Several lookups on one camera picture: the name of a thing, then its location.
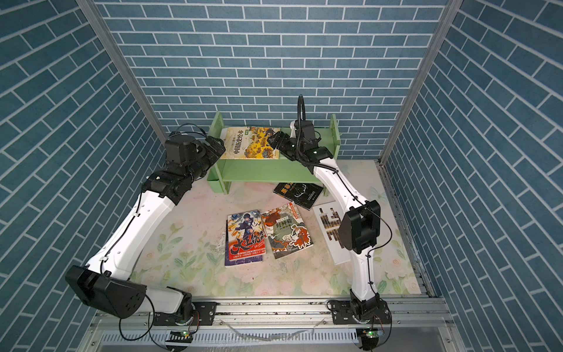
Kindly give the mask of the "yellow red illustrated book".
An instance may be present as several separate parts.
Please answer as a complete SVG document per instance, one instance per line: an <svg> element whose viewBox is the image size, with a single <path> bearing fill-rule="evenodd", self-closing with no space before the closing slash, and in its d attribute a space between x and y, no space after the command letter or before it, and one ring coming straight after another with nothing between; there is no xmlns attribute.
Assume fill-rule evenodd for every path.
<svg viewBox="0 0 563 352"><path fill-rule="evenodd" d="M268 144L268 138L279 132L270 127L228 127L221 132L226 148L221 159L226 160L277 160L279 151Z"/></svg>

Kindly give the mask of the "white book with brown bars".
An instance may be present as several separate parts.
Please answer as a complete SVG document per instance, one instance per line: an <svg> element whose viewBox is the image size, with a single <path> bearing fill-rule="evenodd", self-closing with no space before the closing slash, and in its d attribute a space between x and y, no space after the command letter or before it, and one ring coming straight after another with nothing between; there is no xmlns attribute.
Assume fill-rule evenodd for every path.
<svg viewBox="0 0 563 352"><path fill-rule="evenodd" d="M334 264L349 262L350 252L340 243L339 228L344 213L339 203L333 201L317 205L313 207L313 211Z"/></svg>

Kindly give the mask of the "green red illustrated comic book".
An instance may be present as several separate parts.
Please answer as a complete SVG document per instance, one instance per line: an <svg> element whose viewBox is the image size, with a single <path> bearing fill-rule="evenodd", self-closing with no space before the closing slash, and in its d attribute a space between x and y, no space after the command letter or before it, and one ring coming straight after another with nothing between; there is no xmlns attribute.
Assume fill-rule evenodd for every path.
<svg viewBox="0 0 563 352"><path fill-rule="evenodd" d="M309 230L294 202L261 213L261 219L276 259L313 245Z"/></svg>

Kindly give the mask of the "black book with gold text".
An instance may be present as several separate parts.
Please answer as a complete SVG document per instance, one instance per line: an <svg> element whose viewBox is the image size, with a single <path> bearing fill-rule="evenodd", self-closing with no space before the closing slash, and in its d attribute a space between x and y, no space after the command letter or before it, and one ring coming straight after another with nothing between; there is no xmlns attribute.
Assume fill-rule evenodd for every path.
<svg viewBox="0 0 563 352"><path fill-rule="evenodd" d="M307 210L312 208L322 192L323 187L314 183L279 183L274 189L274 194Z"/></svg>

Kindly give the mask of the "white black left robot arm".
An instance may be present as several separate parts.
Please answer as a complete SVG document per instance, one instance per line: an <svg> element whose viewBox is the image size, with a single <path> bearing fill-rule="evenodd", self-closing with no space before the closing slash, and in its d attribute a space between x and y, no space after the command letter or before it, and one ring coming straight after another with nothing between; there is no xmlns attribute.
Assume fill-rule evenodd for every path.
<svg viewBox="0 0 563 352"><path fill-rule="evenodd" d="M182 323L192 319L189 293L149 288L130 281L130 276L156 227L221 158L225 147L212 136L198 140L188 133L175 133L165 149L164 168L142 184L136 205L114 235L85 265L68 270L65 280L86 306L122 319L138 312L173 315Z"/></svg>

